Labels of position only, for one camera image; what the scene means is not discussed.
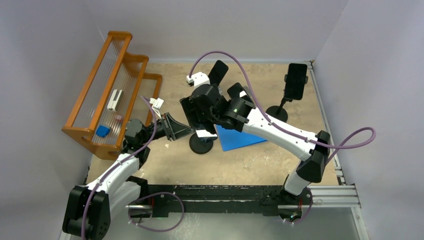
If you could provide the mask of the black round-base phone stand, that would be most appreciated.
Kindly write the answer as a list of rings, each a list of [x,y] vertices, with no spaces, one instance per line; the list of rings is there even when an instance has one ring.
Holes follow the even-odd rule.
[[[190,149],[199,155],[204,155],[210,152],[213,148],[214,143],[212,141],[205,142],[201,140],[196,134],[193,134],[189,139]]]

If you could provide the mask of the black smartphone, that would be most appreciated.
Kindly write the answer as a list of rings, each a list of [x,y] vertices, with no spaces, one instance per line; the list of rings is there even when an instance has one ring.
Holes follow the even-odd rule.
[[[211,122],[198,122],[193,124],[193,128],[199,138],[217,138],[214,124]]]

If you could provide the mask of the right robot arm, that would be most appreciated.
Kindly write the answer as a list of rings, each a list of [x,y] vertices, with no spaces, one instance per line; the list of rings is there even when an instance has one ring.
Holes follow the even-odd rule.
[[[246,88],[235,83],[228,89],[227,100],[214,84],[203,84],[191,95],[180,99],[188,124],[201,142],[209,143],[218,138],[216,127],[247,133],[263,138],[296,156],[300,163],[287,177],[280,196],[288,204],[300,198],[310,183],[323,178],[328,160],[327,144],[330,135],[304,131],[262,113]]]

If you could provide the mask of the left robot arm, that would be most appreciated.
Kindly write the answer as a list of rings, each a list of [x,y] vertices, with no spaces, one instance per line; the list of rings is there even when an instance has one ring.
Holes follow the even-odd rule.
[[[138,205],[149,199],[147,183],[131,175],[147,161],[148,144],[166,137],[175,141],[193,134],[190,126],[176,121],[169,113],[145,126],[133,118],[126,124],[123,150],[117,160],[96,180],[76,185],[69,193],[62,231],[84,240],[101,240],[113,217],[127,204]]]

